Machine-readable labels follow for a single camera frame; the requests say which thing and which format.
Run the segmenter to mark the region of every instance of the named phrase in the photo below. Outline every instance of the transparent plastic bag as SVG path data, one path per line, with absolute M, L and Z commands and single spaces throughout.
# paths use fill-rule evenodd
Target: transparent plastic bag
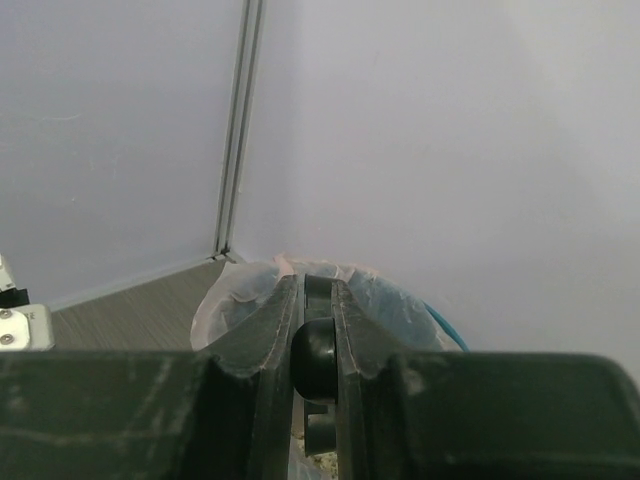
M 225 266 L 196 312 L 191 345 L 200 350 L 213 343 L 257 310 L 285 275 L 311 274 L 349 284 L 369 318 L 379 322 L 408 346 L 430 351 L 460 350 L 440 328 L 424 302 L 377 271 L 358 265 L 338 265 L 279 255 L 273 262 Z M 291 441 L 289 480 L 327 480 L 331 476 L 305 459 Z

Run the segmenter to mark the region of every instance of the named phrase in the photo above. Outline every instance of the trash bin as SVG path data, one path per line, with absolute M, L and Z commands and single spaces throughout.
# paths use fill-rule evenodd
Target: trash bin
M 194 316 L 191 328 L 194 350 L 206 347 L 236 327 L 265 302 L 280 278 L 292 274 L 344 280 L 367 316 L 408 346 L 430 351 L 466 350 L 455 330 L 437 312 L 377 271 L 283 255 L 273 262 L 225 266 Z M 328 470 L 335 462 L 330 457 L 305 459 L 298 448 L 299 432 L 295 437 L 297 440 L 291 442 L 289 479 L 332 478 Z

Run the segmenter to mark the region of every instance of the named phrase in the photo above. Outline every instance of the white wall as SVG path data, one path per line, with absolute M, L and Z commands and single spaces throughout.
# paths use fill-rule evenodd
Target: white wall
M 640 2 L 271 0 L 234 244 L 640 379 Z
M 34 300 L 211 254 L 241 8 L 0 4 L 0 252 Z

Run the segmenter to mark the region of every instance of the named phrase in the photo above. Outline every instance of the plastic bag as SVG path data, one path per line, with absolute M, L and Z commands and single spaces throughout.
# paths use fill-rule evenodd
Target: plastic bag
M 233 329 L 257 310 L 285 275 L 311 274 L 349 284 L 369 318 L 379 322 L 405 344 L 430 351 L 460 350 L 440 328 L 424 302 L 377 271 L 358 265 L 338 265 L 279 255 L 270 263 L 227 264 L 196 312 L 191 345 L 200 350 Z M 313 466 L 291 442 L 289 480 L 325 480 L 331 476 Z

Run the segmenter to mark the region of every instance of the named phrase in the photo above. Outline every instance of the gray floor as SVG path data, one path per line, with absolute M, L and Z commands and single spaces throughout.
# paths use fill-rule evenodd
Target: gray floor
M 56 348 L 190 349 L 193 314 L 223 267 L 202 265 L 56 312 Z

